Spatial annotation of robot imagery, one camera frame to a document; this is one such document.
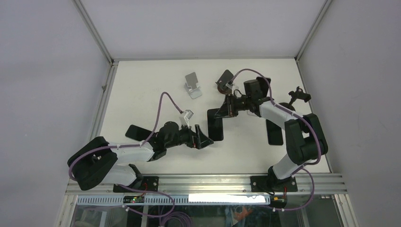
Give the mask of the black phone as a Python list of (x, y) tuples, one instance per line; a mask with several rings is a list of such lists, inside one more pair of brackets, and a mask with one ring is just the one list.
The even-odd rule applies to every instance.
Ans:
[(218, 109), (209, 109), (207, 111), (208, 136), (213, 141), (222, 141), (224, 139), (223, 121), (221, 118), (215, 118)]
[(266, 120), (268, 144), (272, 146), (284, 145), (282, 129), (275, 123)]
[(130, 125), (125, 133), (125, 137), (136, 141), (146, 140), (151, 134), (151, 131), (141, 128), (136, 125)]
[(269, 84), (271, 83), (271, 78), (266, 78), (266, 80), (268, 82), (266, 82), (266, 80), (264, 78), (262, 78), (262, 77), (257, 77), (256, 79), (259, 82), (259, 85), (260, 85), (260, 88), (261, 88), (261, 91), (262, 91), (262, 96), (263, 97), (267, 97), (268, 96), (268, 91), (269, 91), (269, 88), (270, 88)]

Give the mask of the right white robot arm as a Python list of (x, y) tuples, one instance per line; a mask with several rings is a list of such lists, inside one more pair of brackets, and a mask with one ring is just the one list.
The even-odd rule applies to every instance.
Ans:
[(207, 111), (209, 137), (222, 141), (223, 119), (249, 111), (265, 119), (268, 143), (286, 146), (286, 155), (268, 169), (267, 177), (256, 185), (260, 190), (280, 191), (302, 167), (319, 161), (328, 152), (328, 144), (319, 118), (311, 113), (295, 112), (291, 103), (276, 103), (268, 96), (270, 79), (258, 77), (244, 82), (245, 93), (226, 94), (220, 108)]

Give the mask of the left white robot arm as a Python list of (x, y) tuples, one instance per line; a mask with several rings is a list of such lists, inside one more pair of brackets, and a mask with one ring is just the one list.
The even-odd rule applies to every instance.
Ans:
[(155, 133), (131, 125), (126, 137), (138, 140), (140, 144), (117, 145), (98, 136), (69, 158), (69, 175), (81, 190), (113, 183), (124, 185), (130, 192), (137, 192), (142, 187), (143, 176), (134, 165), (136, 162), (156, 161), (165, 156), (169, 148), (181, 145), (203, 149), (214, 143), (199, 125), (192, 129), (172, 121), (166, 122)]

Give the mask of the black stand wooden base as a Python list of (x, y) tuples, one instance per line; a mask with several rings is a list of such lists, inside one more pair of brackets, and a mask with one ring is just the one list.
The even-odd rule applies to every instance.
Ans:
[(229, 93), (229, 92), (227, 93), (226, 91), (224, 91), (223, 86), (224, 86), (227, 82), (232, 81), (233, 77), (234, 77), (234, 75), (233, 75), (233, 73), (232, 73), (230, 70), (225, 70), (225, 71), (223, 72), (223, 74), (220, 76), (220, 78), (216, 81), (216, 85), (217, 85), (218, 92), (220, 92), (220, 93), (222, 93), (222, 94), (224, 94), (224, 95), (226, 95), (226, 94), (231, 94), (231, 93)]

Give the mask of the silver phone stand left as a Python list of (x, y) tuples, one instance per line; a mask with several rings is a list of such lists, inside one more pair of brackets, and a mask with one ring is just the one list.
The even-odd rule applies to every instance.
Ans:
[(195, 72), (185, 76), (184, 88), (191, 99), (196, 99), (202, 96), (202, 91), (200, 90), (201, 87)]

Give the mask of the black round-base clamp stand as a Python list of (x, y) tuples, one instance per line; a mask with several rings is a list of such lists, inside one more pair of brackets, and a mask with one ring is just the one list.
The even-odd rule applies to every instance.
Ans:
[(312, 98), (311, 95), (309, 93), (304, 92), (304, 90), (301, 87), (296, 87), (295, 91), (290, 91), (288, 95), (291, 97), (290, 101), (287, 103), (281, 102), (279, 104), (291, 111), (295, 111), (293, 103), (296, 100), (303, 100), (305, 103), (307, 103)]

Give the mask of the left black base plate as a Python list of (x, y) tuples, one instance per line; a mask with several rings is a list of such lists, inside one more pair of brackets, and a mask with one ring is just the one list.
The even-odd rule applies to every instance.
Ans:
[(158, 176), (145, 176), (143, 177), (142, 181), (134, 186), (129, 186), (130, 190), (125, 189), (119, 185), (113, 186), (114, 193), (134, 193), (140, 191), (150, 191), (150, 192), (157, 192), (159, 185), (159, 177)]

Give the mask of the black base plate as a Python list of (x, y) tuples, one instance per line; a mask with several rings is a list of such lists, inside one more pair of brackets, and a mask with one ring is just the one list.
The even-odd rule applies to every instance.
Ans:
[(298, 186), (295, 178), (288, 177), (283, 180), (271, 180), (268, 175), (251, 176), (250, 186), (252, 192), (297, 192)]
[(159, 185), (159, 177), (158, 176), (145, 176), (143, 177), (142, 181), (134, 186), (129, 186), (130, 190), (125, 189), (119, 185), (113, 186), (114, 193), (134, 193), (140, 191), (150, 191), (150, 192), (157, 192)]

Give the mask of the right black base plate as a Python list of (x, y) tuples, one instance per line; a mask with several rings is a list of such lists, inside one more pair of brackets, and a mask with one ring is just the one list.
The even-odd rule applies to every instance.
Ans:
[(283, 180), (271, 180), (268, 175), (251, 176), (250, 186), (252, 192), (297, 192), (298, 186), (295, 178), (288, 177)]

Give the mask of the aluminium mounting rail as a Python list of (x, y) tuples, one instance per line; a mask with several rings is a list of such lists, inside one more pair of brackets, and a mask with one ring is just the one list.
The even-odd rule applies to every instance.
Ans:
[[(170, 195), (193, 193), (245, 194), (262, 192), (260, 184), (267, 176), (263, 174), (242, 175), (144, 175), (143, 189), (158, 190)], [(347, 188), (341, 174), (296, 174), (288, 182), (274, 188), (275, 194), (316, 195), (346, 194)]]

